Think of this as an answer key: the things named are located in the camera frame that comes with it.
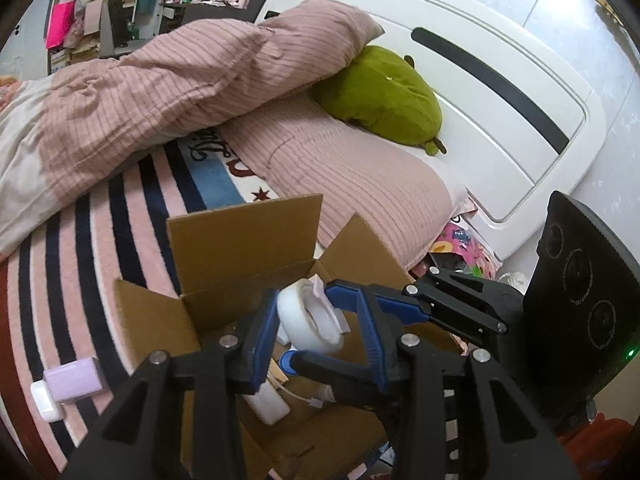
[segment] purple box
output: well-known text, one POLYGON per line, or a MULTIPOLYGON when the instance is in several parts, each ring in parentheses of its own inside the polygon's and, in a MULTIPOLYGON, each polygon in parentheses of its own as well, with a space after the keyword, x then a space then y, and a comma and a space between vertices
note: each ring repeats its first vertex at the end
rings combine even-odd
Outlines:
POLYGON ((92 357, 45 370, 44 381, 56 402, 73 402, 105 389, 100 365, 92 357))

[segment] black stripe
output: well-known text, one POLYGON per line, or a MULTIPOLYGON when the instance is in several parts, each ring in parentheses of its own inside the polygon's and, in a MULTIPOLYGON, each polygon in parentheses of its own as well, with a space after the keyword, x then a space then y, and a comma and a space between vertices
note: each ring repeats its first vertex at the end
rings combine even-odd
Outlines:
MULTIPOLYGON (((18 303, 20 304, 20 328, 27 364, 33 381, 42 380, 44 368, 38 352, 36 331, 31 309, 31 235, 20 245, 18 258, 18 303)), ((68 459, 76 450, 62 420, 50 424, 51 431, 63 455, 68 459)))
POLYGON ((177 140, 172 140, 165 144, 164 152, 187 212, 205 210, 207 207, 204 205, 204 200, 198 191, 198 187, 193 181, 187 165, 184 163, 177 140))
MULTIPOLYGON (((65 303, 60 282, 60 213, 56 213, 47 221, 45 270, 51 331, 58 350, 60 364, 65 364, 75 361, 77 356, 66 322, 65 303)), ((98 410, 94 402, 91 399, 83 399, 76 402, 76 406, 87 429, 91 428, 95 419, 98 418, 98 410)))
POLYGON ((89 195, 76 201, 76 255, 82 307, 100 367, 112 392, 129 378, 111 339, 94 267, 89 195))
POLYGON ((414 28, 411 33, 411 39, 455 63, 487 85, 523 116, 551 145, 556 153, 560 154, 566 148, 569 139, 567 139, 558 125, 516 85, 496 72, 484 61, 456 44, 421 27, 414 28))
POLYGON ((174 257, 171 253, 169 237, 166 232, 166 220, 169 218, 169 212, 164 203, 164 196, 162 195, 162 189, 158 182, 158 174, 156 173, 151 155, 140 160, 138 167, 140 168, 142 189, 145 191, 146 208, 149 212, 149 218, 154 228, 156 240, 158 240, 158 247, 164 260, 164 266, 174 285, 175 293, 180 294, 178 274, 175 271, 174 257))
POLYGON ((114 176, 109 181, 109 204, 120 273, 124 280, 146 287, 145 274, 142 271, 133 233, 131 232, 122 174, 114 176))

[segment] black headboard stripe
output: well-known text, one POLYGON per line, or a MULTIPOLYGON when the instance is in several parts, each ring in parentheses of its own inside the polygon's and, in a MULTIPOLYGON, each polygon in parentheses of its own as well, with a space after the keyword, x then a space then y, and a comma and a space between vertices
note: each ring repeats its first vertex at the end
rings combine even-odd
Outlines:
POLYGON ((529 121, 529 124, 538 131, 556 153, 560 154, 566 148, 569 139, 567 139, 558 125, 517 86, 485 62, 449 40, 445 40, 441 36, 421 27, 414 28, 411 33, 411 39, 455 63, 487 85, 529 121))

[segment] blue patch on bed sheet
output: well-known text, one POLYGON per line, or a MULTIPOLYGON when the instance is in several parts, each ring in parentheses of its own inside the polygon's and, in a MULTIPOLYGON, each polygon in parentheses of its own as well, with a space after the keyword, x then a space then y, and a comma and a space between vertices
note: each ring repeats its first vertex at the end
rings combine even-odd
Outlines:
POLYGON ((225 163, 218 158, 218 152, 224 157, 229 155, 226 155, 228 147, 215 129, 185 137, 178 141, 178 147, 207 209, 244 203, 226 172, 225 163))

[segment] white tape roll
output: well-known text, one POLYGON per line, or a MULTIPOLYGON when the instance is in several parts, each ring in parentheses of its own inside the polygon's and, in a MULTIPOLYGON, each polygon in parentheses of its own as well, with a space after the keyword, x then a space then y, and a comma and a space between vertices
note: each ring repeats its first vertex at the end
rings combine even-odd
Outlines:
POLYGON ((342 349, 344 337, 335 312, 316 298, 308 279, 283 288, 277 305, 280 323, 298 350, 331 354, 342 349))

